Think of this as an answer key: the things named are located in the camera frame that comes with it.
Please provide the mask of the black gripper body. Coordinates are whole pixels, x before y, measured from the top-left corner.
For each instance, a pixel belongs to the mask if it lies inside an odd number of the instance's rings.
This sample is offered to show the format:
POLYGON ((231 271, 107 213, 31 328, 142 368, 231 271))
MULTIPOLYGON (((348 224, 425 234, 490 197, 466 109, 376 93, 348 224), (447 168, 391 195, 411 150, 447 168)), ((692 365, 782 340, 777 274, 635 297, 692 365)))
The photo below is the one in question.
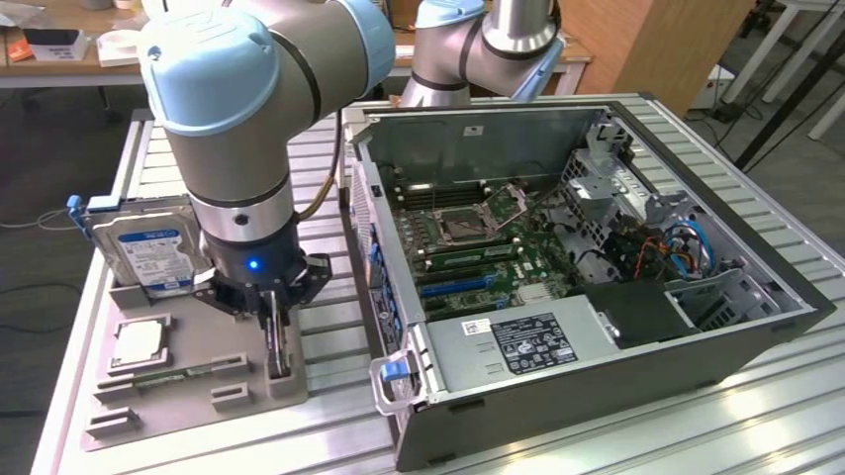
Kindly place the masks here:
POLYGON ((295 225, 254 241, 227 241, 203 232, 204 250, 224 282, 243 293, 243 310, 271 312, 268 291, 282 293, 306 268, 295 225))

